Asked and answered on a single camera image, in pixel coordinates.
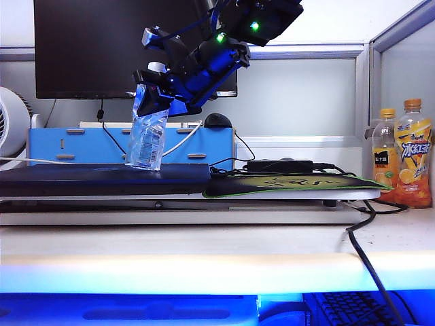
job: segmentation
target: computer monitor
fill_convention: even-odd
[[[145,27],[172,33],[197,21],[207,0],[34,0],[37,98],[132,98],[133,71],[165,63],[145,50]],[[182,35],[193,50],[209,33],[205,23]],[[217,90],[237,95],[234,74]]]

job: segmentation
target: blue keyboard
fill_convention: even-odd
[[[305,296],[319,326],[396,326],[371,292],[311,293]]]

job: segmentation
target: yellow bottle cap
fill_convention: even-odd
[[[421,98],[408,98],[405,100],[405,110],[418,107],[421,108]]]
[[[384,119],[387,118],[387,117],[395,117],[396,116],[396,110],[395,109],[391,109],[391,108],[381,109],[380,116],[381,116],[381,118],[384,118]]]

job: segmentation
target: blue drawer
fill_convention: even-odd
[[[127,150],[128,129],[108,128],[111,135]],[[167,128],[164,150],[183,140],[185,128]],[[101,128],[36,128],[29,130],[29,158],[74,163],[124,163],[124,154]],[[199,128],[183,145],[163,157],[163,163],[207,163],[234,157],[234,130]],[[232,160],[216,167],[233,169]]]

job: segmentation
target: desk fan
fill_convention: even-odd
[[[0,86],[0,157],[25,158],[32,111],[22,96]],[[0,160],[0,170],[22,166],[20,161]]]

